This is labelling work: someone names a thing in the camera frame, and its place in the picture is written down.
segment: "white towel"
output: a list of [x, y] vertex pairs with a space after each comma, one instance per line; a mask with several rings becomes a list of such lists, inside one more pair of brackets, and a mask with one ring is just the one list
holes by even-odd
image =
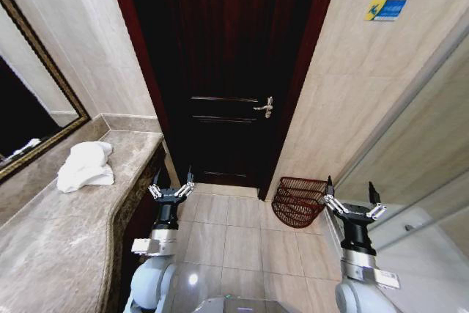
[[59, 170], [57, 188], [67, 193], [84, 185], [112, 185], [114, 173], [107, 164], [111, 153], [112, 146], [106, 142], [76, 144]]

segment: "door frame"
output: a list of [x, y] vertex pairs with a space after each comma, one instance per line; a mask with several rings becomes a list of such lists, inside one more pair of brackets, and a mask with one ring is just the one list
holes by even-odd
[[[156, 81], [156, 74], [149, 58], [147, 45], [140, 27], [135, 5], [133, 0], [117, 1], [119, 3], [125, 25], [127, 26], [130, 40], [132, 41], [133, 48], [136, 52], [141, 72], [147, 84], [149, 95], [152, 99], [153, 106], [155, 107], [161, 130], [163, 131], [168, 148], [171, 151], [174, 168], [177, 170], [180, 182], [185, 183], [187, 170], [181, 170], [180, 168], [180, 165], [182, 164], [180, 161], [184, 160], [184, 156], [179, 153], [177, 143], [173, 136], [174, 130], [171, 129], [168, 114], [166, 113], [166, 108], [163, 104], [161, 91]], [[287, 100], [285, 107], [281, 112], [278, 128], [276, 128], [276, 134], [272, 136], [273, 149], [269, 160], [265, 163], [267, 166], [265, 168], [265, 174], [261, 178], [262, 181], [260, 183], [258, 193], [258, 197], [261, 200], [265, 200], [270, 183], [272, 182], [273, 174], [276, 170], [285, 138], [287, 137], [290, 122], [292, 121], [293, 114], [295, 113], [298, 98], [300, 97], [301, 89], [303, 88], [303, 83], [308, 72], [311, 58], [313, 57], [314, 49], [321, 32], [322, 23], [324, 22], [329, 3], [330, 0], [311, 0], [308, 20], [306, 21], [305, 31], [300, 42], [300, 49], [295, 62], [294, 73], [288, 83]]]

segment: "door panel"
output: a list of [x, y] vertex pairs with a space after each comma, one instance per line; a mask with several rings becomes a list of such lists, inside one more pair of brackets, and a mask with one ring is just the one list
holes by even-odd
[[[133, 0], [177, 167], [196, 180], [258, 186], [311, 0]], [[265, 119], [254, 106], [273, 96]]]

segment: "blue sticker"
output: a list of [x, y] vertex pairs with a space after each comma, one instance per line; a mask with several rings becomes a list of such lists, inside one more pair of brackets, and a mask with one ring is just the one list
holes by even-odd
[[372, 0], [365, 16], [368, 21], [394, 21], [407, 0]]

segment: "door handle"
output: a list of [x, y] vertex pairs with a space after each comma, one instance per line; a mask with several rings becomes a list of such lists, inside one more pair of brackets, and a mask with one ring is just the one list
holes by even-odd
[[267, 104], [265, 106], [254, 106], [254, 110], [265, 110], [265, 118], [268, 119], [272, 114], [273, 109], [273, 98], [267, 98]]

